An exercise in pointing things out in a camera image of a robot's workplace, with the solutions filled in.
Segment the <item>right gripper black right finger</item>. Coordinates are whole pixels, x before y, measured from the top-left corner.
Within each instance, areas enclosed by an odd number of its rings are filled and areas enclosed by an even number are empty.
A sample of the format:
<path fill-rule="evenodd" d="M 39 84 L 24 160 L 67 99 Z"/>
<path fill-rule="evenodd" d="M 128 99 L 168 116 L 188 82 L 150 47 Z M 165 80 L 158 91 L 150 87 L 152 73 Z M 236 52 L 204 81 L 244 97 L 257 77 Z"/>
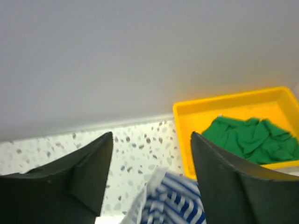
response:
<path fill-rule="evenodd" d="M 299 178 L 270 170 L 191 134 L 195 173 L 208 224 L 297 224 Z"/>

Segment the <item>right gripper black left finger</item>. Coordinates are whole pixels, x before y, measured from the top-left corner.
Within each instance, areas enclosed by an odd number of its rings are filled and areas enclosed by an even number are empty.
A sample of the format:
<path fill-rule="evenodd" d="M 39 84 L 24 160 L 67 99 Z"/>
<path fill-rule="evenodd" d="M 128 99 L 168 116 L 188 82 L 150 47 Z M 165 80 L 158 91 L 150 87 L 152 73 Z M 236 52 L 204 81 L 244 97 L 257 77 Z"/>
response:
<path fill-rule="evenodd" d="M 0 178 L 3 224 L 93 224 L 100 216 L 113 152 L 107 132 L 24 174 Z"/>

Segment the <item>blue white striped tank top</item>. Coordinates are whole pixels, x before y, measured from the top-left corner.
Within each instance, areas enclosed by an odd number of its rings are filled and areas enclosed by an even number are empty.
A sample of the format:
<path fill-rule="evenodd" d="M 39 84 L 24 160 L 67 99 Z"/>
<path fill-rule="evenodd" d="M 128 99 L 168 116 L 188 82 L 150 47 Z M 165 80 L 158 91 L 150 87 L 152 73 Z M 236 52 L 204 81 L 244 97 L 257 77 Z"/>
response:
<path fill-rule="evenodd" d="M 135 197 L 122 224 L 205 224 L 198 183 L 157 167 Z"/>

